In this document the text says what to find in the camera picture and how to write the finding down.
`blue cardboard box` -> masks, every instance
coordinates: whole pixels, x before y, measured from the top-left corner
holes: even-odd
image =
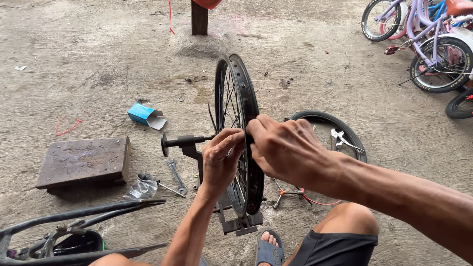
[[[128,110],[128,116],[136,122],[160,130],[166,123],[163,112],[136,103]]]

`red cable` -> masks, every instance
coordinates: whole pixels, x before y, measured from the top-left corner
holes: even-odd
[[[81,120],[78,120],[78,119],[76,118],[76,120],[77,120],[78,122],[77,122],[73,127],[71,127],[70,129],[68,129],[68,130],[66,130],[66,131],[64,131],[64,132],[58,134],[58,126],[59,126],[59,121],[60,121],[60,120],[61,120],[61,118],[59,117],[58,123],[56,124],[56,129],[54,130],[54,135],[56,135],[56,136],[64,135],[65,133],[71,131],[74,127],[76,127],[78,124],[80,124],[80,123],[82,122]]]
[[[171,0],[167,0],[169,4],[169,30],[175,35],[173,29],[171,29]]]
[[[306,200],[310,201],[310,202],[313,202],[313,203],[315,203],[315,204],[319,204],[319,205],[325,205],[325,206],[328,206],[328,205],[334,205],[334,204],[337,204],[337,203],[339,203],[340,201],[342,201],[342,200],[338,200],[337,202],[334,202],[334,203],[323,204],[323,203],[320,203],[320,202],[313,201],[313,200],[309,199],[308,197],[306,197],[306,194],[304,193],[305,189],[301,188],[301,190],[302,190],[302,197],[303,197],[304,199],[306,199]]]

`pliers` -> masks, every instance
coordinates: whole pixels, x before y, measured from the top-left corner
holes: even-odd
[[[337,151],[337,146],[341,146],[342,144],[347,144],[348,146],[352,147],[355,151],[365,155],[366,154],[366,151],[364,151],[363,149],[361,148],[358,148],[357,146],[354,146],[352,144],[350,144],[348,141],[346,141],[344,138],[343,138],[343,134],[344,132],[343,131],[340,131],[340,132],[337,132],[336,129],[332,128],[332,133],[331,133],[331,136],[330,136],[330,140],[332,141],[332,149],[333,151]]]

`plastic bag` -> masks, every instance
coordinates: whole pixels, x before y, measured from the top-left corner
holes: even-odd
[[[157,189],[156,181],[137,178],[131,185],[130,191],[123,197],[127,200],[152,199]]]

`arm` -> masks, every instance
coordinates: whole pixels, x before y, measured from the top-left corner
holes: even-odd
[[[340,159],[347,180],[340,192],[352,191],[346,200],[402,220],[473,263],[473,197],[349,156]]]
[[[177,229],[161,266],[199,264],[213,207],[235,177],[238,159],[244,150],[244,140],[241,129],[224,129],[202,149],[202,185]]]
[[[329,151],[304,119],[278,123],[259,115],[247,132],[268,176],[391,215],[473,262],[473,197]]]

